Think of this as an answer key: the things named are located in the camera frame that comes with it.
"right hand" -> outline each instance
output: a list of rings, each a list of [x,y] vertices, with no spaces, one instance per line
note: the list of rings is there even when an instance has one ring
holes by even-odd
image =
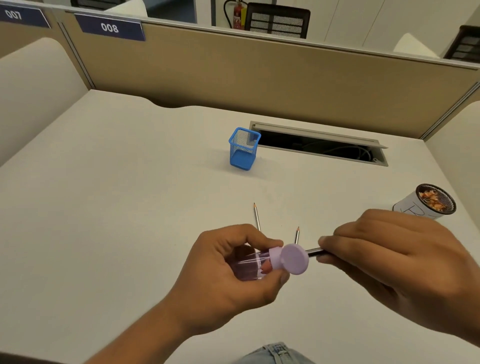
[[[386,307],[480,347],[480,267],[447,228],[367,210],[318,243],[332,254],[319,262],[343,270]]]

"pencil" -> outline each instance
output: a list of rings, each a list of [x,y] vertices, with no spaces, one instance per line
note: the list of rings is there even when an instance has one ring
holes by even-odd
[[[300,236],[300,226],[297,227],[297,233],[295,234],[295,244],[299,243],[299,236]]]
[[[257,205],[255,204],[255,202],[253,203],[253,211],[255,212],[255,220],[257,220],[257,229],[258,231],[262,231],[262,229],[260,228],[260,220],[258,219]]]

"white container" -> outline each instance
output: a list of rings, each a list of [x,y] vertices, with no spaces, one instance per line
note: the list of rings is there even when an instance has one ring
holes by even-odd
[[[434,192],[435,201],[421,197],[422,194],[430,191]],[[437,206],[444,206],[444,208],[435,209],[429,205],[429,202],[431,205],[435,205],[434,203],[436,202]],[[425,216],[436,220],[444,215],[453,214],[456,211],[456,203],[453,198],[440,187],[424,183],[419,185],[415,191],[403,200],[393,205],[393,210],[415,216]]]

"hand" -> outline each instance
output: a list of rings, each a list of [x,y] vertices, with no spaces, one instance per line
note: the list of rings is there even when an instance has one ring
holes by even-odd
[[[239,313],[272,303],[288,280],[285,270],[273,270],[263,279],[241,282],[225,259],[234,250],[267,250],[283,246],[250,224],[234,225],[200,234],[180,275],[162,301],[191,336],[216,330]]]
[[[480,267],[429,218],[368,210],[319,245],[318,257],[403,317],[480,346]]]

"left hand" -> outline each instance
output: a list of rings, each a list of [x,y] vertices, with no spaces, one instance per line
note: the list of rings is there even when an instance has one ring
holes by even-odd
[[[267,250],[283,246],[253,225],[233,225],[200,234],[175,285],[162,301],[187,336],[214,331],[243,311],[272,303],[289,278],[273,270],[264,278],[242,282],[233,275],[225,258],[237,247]]]

